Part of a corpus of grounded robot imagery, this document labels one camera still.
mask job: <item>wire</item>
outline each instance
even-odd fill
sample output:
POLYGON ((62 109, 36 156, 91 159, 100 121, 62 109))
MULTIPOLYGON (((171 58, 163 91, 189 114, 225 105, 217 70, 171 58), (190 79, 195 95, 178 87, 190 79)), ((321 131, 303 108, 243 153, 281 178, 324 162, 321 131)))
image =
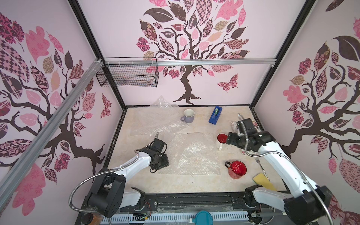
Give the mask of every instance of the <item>wire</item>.
POLYGON ((250 154, 250 153, 246 150, 246 149, 247 149, 247 146, 248 146, 248 144, 249 144, 249 142, 250 142, 250 140, 249 140, 249 138, 248 138, 248 134, 247 134, 247 131, 246 131, 246 127, 245 127, 245 124, 244 124, 244 122, 243 122, 244 117, 243 117, 240 113, 238 114, 238 117, 239 117, 239 119, 240 119, 241 127, 242 127, 242 129, 243 129, 243 131, 244 131, 244 135, 245 135, 245 139, 246 139, 246 144, 245 144, 245 147, 244 147, 245 153, 246 153, 248 156, 250 156, 250 157, 261 157, 261 156, 266 156, 266 155, 268 155, 268 154, 278 154, 278 155, 284 157, 285 159, 287 159, 287 160, 294 166, 294 168, 298 171, 298 173, 300 174, 300 176, 302 177, 302 179, 304 180, 304 182, 306 183, 306 185, 311 189, 311 191, 313 192, 313 194, 315 195, 315 197, 319 200, 321 206, 322 206, 322 207, 324 208, 324 210, 325 210, 325 214, 326 214, 326 216, 327 216, 327 218, 328 218, 328 220, 329 220, 329 224, 330 224, 330 225, 334 225, 334 222, 333 222, 333 220, 331 219, 329 210, 327 209, 325 203, 323 202, 323 200, 321 199, 321 197, 319 196, 319 194, 315 191, 315 189, 312 187, 312 185, 310 184, 310 182, 307 180, 305 174, 299 169, 299 167, 297 167, 297 165, 296 165, 293 161, 291 161, 291 159, 290 159, 287 155, 284 155, 284 154, 282 154, 282 153, 280 153, 280 152, 276 152, 276 151, 269 151, 269 152, 266 152, 266 153, 263 153, 263 154, 260 154, 260 155, 252 155, 252 154, 250 154))

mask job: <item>black wire basket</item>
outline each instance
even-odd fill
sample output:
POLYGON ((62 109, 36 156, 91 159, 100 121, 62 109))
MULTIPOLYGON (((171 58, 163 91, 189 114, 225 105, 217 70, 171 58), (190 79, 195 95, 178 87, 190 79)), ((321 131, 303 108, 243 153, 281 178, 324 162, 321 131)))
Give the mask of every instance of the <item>black wire basket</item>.
POLYGON ((159 70, 155 57, 131 57, 138 60, 105 62, 97 72, 96 77, 101 86, 132 86, 132 87, 157 87, 159 70))

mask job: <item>wallpaper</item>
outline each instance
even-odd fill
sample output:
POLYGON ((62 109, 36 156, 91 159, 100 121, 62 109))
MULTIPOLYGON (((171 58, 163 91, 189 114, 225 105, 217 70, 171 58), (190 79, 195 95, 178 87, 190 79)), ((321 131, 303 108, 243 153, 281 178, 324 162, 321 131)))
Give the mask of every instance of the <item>wallpaper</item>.
MULTIPOLYGON (((104 56, 140 56, 137 60, 275 57, 303 2, 148 0, 108 1, 100 6, 80 1, 104 56), (136 10, 129 13, 128 8, 136 10), (276 14, 282 11, 287 20, 276 14), (270 20, 271 28, 265 20, 270 20)), ((247 104, 268 68, 266 64, 161 66, 158 87, 119 90, 128 105, 149 105, 160 95, 179 105, 247 104)), ((150 66, 144 74, 154 70, 150 66)))
POLYGON ((329 211, 341 225, 360 224, 358 9, 320 1, 256 107, 285 153, 332 191, 329 211))
MULTIPOLYGON (((1 178, 95 59, 66 2, 27 4, 8 3, 0 12, 1 178), (61 18, 67 19, 57 19, 56 12, 52 13, 55 18, 44 22, 47 7, 49 13, 57 8, 61 18), (30 8, 44 19, 21 15, 30 8)), ((120 114, 111 89, 92 79, 15 190, 0 223, 48 224, 49 219, 53 224, 74 223, 77 212, 68 206, 68 196, 101 168, 120 114)), ((90 185, 74 198, 78 207, 90 185)))

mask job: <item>flexible metal cable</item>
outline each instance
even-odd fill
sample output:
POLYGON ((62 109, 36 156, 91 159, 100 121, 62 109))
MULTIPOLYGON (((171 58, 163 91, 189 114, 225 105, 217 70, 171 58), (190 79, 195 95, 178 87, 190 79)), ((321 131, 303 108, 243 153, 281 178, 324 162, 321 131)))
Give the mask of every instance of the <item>flexible metal cable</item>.
POLYGON ((278 154, 278 155, 284 157, 285 159, 287 159, 295 167, 295 169, 298 171, 298 173, 300 174, 300 176, 302 177, 302 179, 304 180, 306 185, 311 189, 311 191, 314 193, 315 197, 319 200, 321 206, 325 210, 325 214, 326 214, 326 216, 327 216, 327 218, 329 220, 330 225, 334 225, 334 222, 331 219, 329 210, 327 209, 325 203, 323 202, 323 200, 321 199, 319 194, 315 191, 315 189, 312 187, 310 182, 307 180, 305 174, 297 167, 297 165, 293 161, 291 161, 291 159, 287 155, 284 155, 284 154, 282 154, 280 152, 276 152, 276 151, 269 151, 269 152, 266 152, 266 153, 263 153, 263 154, 260 154, 260 155, 252 155, 247 151, 247 146, 248 146, 248 143, 249 143, 250 140, 248 139, 248 134, 247 134, 247 131, 246 131, 246 127, 245 127, 245 124, 243 122, 244 117, 240 113, 238 114, 238 117, 240 119, 241 127, 242 127, 242 129, 244 131, 244 135, 245 135, 245 139, 246 139, 246 144, 245 144, 245 147, 244 147, 245 153, 250 157, 262 157, 262 156, 266 156, 268 154, 278 154))
POLYGON ((74 206, 74 205, 72 204, 72 198, 73 198, 75 192, 77 191, 77 189, 78 189, 81 185, 83 185, 83 184, 86 183, 87 181, 89 181, 89 180, 91 180, 91 179, 93 179, 93 178, 95 178, 95 177, 97 177, 97 176, 100 176, 100 175, 103 175, 103 174, 109 174, 109 173, 116 172, 116 171, 119 171, 119 170, 123 170, 123 169, 125 169, 126 167, 134 164, 134 163, 139 159, 139 153, 137 152, 137 150, 135 150, 135 153, 136 153, 136 158, 135 158, 132 162, 126 164, 125 166, 115 167, 115 168, 112 169, 112 170, 108 170, 108 171, 104 171, 104 172, 98 173, 98 174, 96 174, 96 175, 94 175, 94 176, 91 176, 91 177, 87 178, 87 179, 84 180, 83 182, 79 183, 79 184, 74 188, 74 190, 72 190, 72 192, 70 193, 70 196, 69 196, 69 206, 70 206, 70 208, 71 208, 72 210, 77 211, 77 212, 96 212, 96 210, 83 210, 83 209, 80 209, 80 208, 77 208, 76 206, 74 206))

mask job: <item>black metal track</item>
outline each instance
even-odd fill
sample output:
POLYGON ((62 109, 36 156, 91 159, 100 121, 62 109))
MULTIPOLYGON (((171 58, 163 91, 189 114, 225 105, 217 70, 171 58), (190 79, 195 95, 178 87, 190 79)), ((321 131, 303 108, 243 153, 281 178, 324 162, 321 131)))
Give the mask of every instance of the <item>black metal track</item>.
POLYGON ((91 46, 91 48, 93 49, 93 52, 95 54, 95 56, 99 59, 101 59, 103 61, 103 64, 104 64, 104 72, 105 74, 107 74, 107 78, 109 80, 109 83, 111 85, 111 89, 113 90, 122 110, 125 110, 126 108, 126 105, 124 103, 124 100, 122 99, 121 97, 121 94, 119 92, 119 89, 115 86, 115 82, 114 82, 114 79, 113 77, 110 75, 110 71, 109 71, 109 68, 105 65, 105 60, 104 60, 104 56, 103 54, 101 53, 100 51, 100 48, 95 40, 95 37, 89 27, 89 24, 87 23, 86 19, 85 19, 85 16, 81 10, 81 7, 80 7, 80 4, 77 0, 68 0, 69 1, 69 4, 72 8, 72 10, 74 11, 74 14, 77 18, 77 20, 79 21, 79 24, 91 46))
POLYGON ((260 88, 258 89, 258 91, 256 92, 256 95, 251 103, 251 108, 254 108, 257 104, 257 102, 259 101, 260 97, 262 96, 263 92, 265 91, 267 85, 269 84, 271 78, 273 77, 276 69, 278 68, 279 64, 281 63, 281 61, 284 58, 285 53, 287 52, 287 50, 289 49, 292 41, 294 40, 297 32, 299 31, 301 25, 304 23, 307 15, 309 14, 312 6, 314 5, 316 0, 306 0, 304 6, 302 7, 298 17, 295 20, 294 25, 292 26, 288 36, 286 37, 283 45, 280 48, 280 51, 278 53, 278 55, 276 56, 276 62, 274 67, 270 68, 270 70, 268 71, 268 73, 266 74, 264 80, 261 83, 260 88))

